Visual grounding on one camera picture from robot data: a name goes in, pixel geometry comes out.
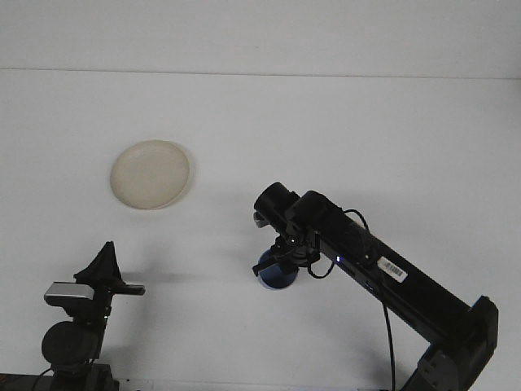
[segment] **black cable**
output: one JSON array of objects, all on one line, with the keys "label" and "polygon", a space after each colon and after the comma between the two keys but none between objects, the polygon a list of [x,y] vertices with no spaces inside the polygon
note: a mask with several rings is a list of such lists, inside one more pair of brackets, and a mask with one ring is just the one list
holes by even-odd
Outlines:
[{"label": "black cable", "polygon": [[348,210],[344,210],[343,211],[344,214],[348,214],[348,213],[355,213],[358,218],[360,218],[362,224],[364,225],[364,228],[366,229],[367,233],[370,234],[370,231],[369,231],[369,226],[367,225],[367,221],[366,219],[364,218],[364,216],[358,212],[356,209],[348,209]]},{"label": "black cable", "polygon": [[38,384],[38,381],[48,372],[51,368],[45,369],[44,372],[42,372],[38,377],[34,380],[33,387],[31,387],[31,391],[34,391],[36,389],[36,384]]},{"label": "black cable", "polygon": [[327,277],[331,271],[333,271],[333,268],[335,267],[335,263],[334,262],[331,262],[331,266],[329,266],[329,269],[327,270],[327,272],[324,274],[324,275],[316,275],[315,273],[313,273],[313,271],[311,270],[311,264],[308,265],[308,273],[309,275],[311,275],[314,279],[324,279],[325,277]]},{"label": "black cable", "polygon": [[389,320],[389,311],[387,310],[387,306],[383,301],[382,305],[383,315],[385,316],[385,324],[387,326],[387,338],[389,339],[389,353],[391,355],[392,391],[396,391],[396,366],[394,362],[394,346],[392,343],[391,321]]},{"label": "black cable", "polygon": [[[367,233],[370,234],[369,225],[367,221],[364,219],[364,216],[357,211],[356,209],[347,209],[344,210],[344,214],[355,213],[361,220],[364,228]],[[387,309],[387,305],[385,304],[385,300],[383,299],[383,295],[380,297],[383,307],[383,316],[385,317],[385,324],[387,326],[387,339],[389,340],[389,355],[391,356],[391,378],[392,378],[392,391],[396,391],[396,364],[394,359],[394,344],[392,343],[392,332],[391,332],[391,321],[389,320],[389,311]]]}]

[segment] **barcode label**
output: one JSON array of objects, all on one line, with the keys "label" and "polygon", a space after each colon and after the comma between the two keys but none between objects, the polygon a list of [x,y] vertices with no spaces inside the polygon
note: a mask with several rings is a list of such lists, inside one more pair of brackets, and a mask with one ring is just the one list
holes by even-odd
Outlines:
[{"label": "barcode label", "polygon": [[385,271],[388,275],[393,277],[399,283],[403,283],[404,279],[407,278],[407,273],[405,273],[404,270],[400,269],[398,266],[396,266],[394,263],[392,263],[386,258],[382,257],[378,259],[378,267]]}]

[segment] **paper plate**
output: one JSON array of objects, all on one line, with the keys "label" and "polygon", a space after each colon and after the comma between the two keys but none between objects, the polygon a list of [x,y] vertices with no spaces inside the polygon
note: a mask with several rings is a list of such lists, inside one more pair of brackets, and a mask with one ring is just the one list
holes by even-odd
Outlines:
[{"label": "paper plate", "polygon": [[186,189],[190,162],[175,143],[148,140],[126,149],[111,171],[111,188],[123,204],[136,209],[170,205]]}]

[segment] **beige plate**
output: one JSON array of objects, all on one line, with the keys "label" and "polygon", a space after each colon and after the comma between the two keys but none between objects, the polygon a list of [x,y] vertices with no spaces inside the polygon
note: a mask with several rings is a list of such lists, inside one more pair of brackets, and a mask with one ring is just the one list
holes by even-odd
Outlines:
[{"label": "beige plate", "polygon": [[111,171],[111,188],[123,204],[160,209],[174,202],[190,177],[185,152],[168,141],[148,140],[125,150]]}]

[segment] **white tabletop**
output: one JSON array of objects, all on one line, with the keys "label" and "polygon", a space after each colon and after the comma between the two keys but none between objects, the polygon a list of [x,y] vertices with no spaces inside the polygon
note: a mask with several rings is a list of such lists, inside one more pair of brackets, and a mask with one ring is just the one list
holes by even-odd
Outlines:
[{"label": "white tabletop", "polygon": [[[114,240],[128,282],[100,361],[116,377],[383,388],[380,304],[341,270],[282,292],[251,266],[274,240],[252,220],[280,181],[360,209],[385,243],[471,305],[500,310],[499,347],[473,389],[516,389],[519,81],[0,71],[0,368],[39,373],[42,300]],[[190,153],[178,203],[122,205],[109,172],[157,138]],[[327,267],[327,261],[317,269]],[[427,347],[392,316],[398,380]]]}]

